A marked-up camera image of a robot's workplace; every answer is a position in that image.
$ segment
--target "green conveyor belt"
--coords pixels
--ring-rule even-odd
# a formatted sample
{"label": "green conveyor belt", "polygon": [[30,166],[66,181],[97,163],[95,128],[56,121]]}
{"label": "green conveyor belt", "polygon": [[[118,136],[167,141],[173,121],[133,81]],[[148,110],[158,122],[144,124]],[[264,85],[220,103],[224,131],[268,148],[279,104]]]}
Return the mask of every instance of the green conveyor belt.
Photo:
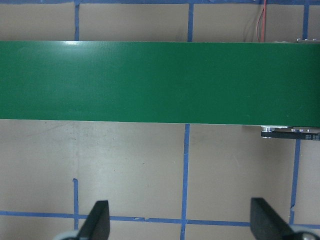
{"label": "green conveyor belt", "polygon": [[0,119],[320,127],[320,44],[0,41]]}

